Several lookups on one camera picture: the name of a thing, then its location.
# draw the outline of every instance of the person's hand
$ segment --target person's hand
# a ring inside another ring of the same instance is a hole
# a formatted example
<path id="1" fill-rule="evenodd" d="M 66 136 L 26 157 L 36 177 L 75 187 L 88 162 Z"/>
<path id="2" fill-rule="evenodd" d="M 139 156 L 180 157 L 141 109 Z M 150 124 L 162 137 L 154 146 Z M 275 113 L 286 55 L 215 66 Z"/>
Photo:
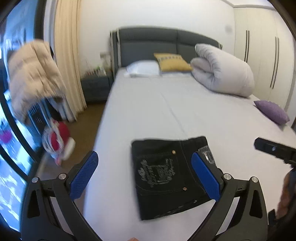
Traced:
<path id="1" fill-rule="evenodd" d="M 284 178 L 283 191 L 281 193 L 281 199 L 276 211 L 276 219 L 280 219 L 288 213 L 288 207 L 292 199 L 289 193 L 289 177 L 290 173 L 288 173 Z"/>

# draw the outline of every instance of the folded duvet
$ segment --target folded duvet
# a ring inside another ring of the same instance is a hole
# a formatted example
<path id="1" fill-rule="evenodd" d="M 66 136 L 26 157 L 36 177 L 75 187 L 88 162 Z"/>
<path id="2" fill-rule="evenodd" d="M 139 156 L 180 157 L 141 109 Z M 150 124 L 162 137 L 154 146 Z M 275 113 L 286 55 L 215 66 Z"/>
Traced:
<path id="1" fill-rule="evenodd" d="M 243 97 L 248 97 L 253 93 L 254 76 L 246 62 L 208 44 L 197 44 L 195 50 L 199 57 L 209 62 L 212 70 L 206 72 L 202 66 L 195 66 L 194 63 L 199 61 L 193 59 L 191 61 L 192 74 L 199 83 L 220 93 Z"/>

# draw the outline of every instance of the metal screw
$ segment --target metal screw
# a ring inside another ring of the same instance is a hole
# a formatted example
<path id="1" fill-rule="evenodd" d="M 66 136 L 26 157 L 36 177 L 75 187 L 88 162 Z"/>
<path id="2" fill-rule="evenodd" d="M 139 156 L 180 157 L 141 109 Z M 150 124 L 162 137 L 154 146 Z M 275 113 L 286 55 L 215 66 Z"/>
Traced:
<path id="1" fill-rule="evenodd" d="M 62 173 L 59 175 L 59 179 L 64 180 L 66 178 L 66 174 Z"/>
<path id="2" fill-rule="evenodd" d="M 257 177 L 252 177 L 252 181 L 257 183 L 258 182 L 258 178 Z"/>
<path id="3" fill-rule="evenodd" d="M 226 173 L 226 174 L 224 174 L 224 178 L 225 178 L 226 180 L 230 180 L 230 179 L 231 179 L 231 175 L 228 174 L 228 173 Z"/>
<path id="4" fill-rule="evenodd" d="M 34 177 L 34 178 L 32 179 L 32 182 L 33 182 L 33 183 L 38 182 L 38 178 L 37 178 L 37 177 Z"/>

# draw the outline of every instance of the wall outlet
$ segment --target wall outlet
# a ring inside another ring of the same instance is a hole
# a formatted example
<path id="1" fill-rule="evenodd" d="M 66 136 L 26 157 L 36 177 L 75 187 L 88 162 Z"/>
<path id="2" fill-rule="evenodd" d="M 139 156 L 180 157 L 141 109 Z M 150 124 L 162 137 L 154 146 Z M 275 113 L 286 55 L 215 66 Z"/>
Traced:
<path id="1" fill-rule="evenodd" d="M 105 58 L 106 56 L 111 56 L 110 52 L 101 52 L 100 53 L 100 58 Z"/>

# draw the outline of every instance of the bed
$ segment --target bed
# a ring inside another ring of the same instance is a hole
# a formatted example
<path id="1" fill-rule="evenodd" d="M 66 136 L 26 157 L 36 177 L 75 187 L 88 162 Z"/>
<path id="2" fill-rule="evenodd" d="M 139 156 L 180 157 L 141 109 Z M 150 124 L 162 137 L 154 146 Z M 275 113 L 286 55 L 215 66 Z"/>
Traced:
<path id="1" fill-rule="evenodd" d="M 205 36 L 165 28 L 122 28 L 111 32 L 115 83 L 96 137 L 99 164 L 85 195 L 84 217 L 103 240 L 187 240 L 215 201 L 185 212 L 142 221 L 131 167 L 135 139 L 188 139 L 206 136 L 217 167 L 234 178 L 258 177 L 267 211 L 276 208 L 289 165 L 254 149 L 257 137 L 296 147 L 296 134 L 279 127 L 255 106 L 256 97 L 242 98 L 211 92 L 191 75 L 162 77 L 126 75 L 125 67 L 154 52 L 177 53 L 187 61 L 194 45 L 222 47 Z M 226 230 L 238 199 L 219 232 Z"/>

